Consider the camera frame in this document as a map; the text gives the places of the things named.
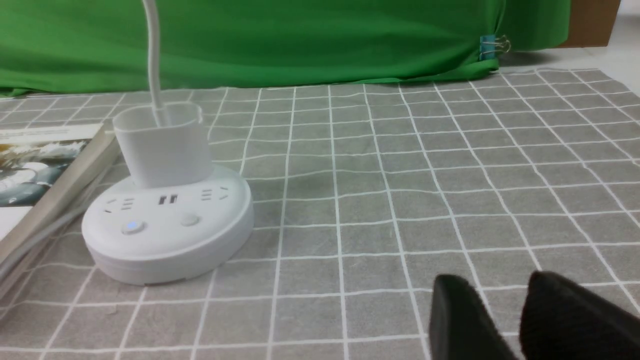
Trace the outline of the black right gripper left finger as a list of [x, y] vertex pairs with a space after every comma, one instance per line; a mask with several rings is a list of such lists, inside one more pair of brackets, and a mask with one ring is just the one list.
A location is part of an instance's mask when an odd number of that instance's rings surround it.
[[433, 360], [516, 360], [478, 292], [462, 276], [439, 274], [429, 319]]

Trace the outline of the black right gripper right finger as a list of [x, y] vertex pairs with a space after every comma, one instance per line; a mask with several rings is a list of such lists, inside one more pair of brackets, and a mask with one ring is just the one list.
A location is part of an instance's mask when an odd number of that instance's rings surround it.
[[551, 271], [531, 274], [519, 323], [528, 360], [637, 360], [637, 316]]

